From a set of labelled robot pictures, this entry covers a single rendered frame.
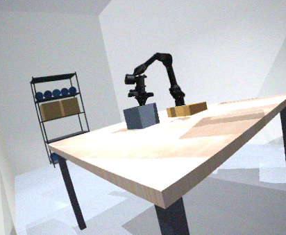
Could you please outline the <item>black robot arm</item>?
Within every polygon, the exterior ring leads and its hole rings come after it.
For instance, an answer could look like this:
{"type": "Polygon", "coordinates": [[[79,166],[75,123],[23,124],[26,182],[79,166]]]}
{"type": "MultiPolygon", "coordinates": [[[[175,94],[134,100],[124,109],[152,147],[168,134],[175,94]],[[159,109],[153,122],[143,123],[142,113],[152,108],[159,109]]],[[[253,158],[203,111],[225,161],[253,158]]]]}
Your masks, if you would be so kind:
{"type": "Polygon", "coordinates": [[[175,99],[175,107],[185,105],[184,98],[185,94],[181,91],[179,85],[176,82],[174,71],[172,68],[172,56],[169,53],[155,53],[151,58],[149,58],[144,64],[136,67],[134,69],[133,74],[126,74],[125,76],[125,84],[126,85],[134,85],[136,84],[144,84],[144,79],[147,77],[144,73],[147,68],[156,60],[159,60],[166,66],[167,73],[169,76],[169,80],[171,83],[171,88],[169,88],[170,94],[175,99]],[[136,76],[138,75],[138,76],[136,76]]]}

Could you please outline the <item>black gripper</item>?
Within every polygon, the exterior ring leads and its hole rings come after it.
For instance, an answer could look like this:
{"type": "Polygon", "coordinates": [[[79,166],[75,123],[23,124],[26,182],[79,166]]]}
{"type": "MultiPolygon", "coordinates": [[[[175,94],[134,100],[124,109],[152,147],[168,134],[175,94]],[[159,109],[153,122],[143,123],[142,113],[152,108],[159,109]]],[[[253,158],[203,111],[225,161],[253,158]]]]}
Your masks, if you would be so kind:
{"type": "Polygon", "coordinates": [[[137,92],[128,93],[128,97],[135,96],[135,99],[138,101],[140,106],[142,106],[142,103],[145,105],[147,98],[154,96],[153,92],[147,93],[145,91],[145,87],[145,84],[136,84],[135,88],[137,88],[137,92]]]}

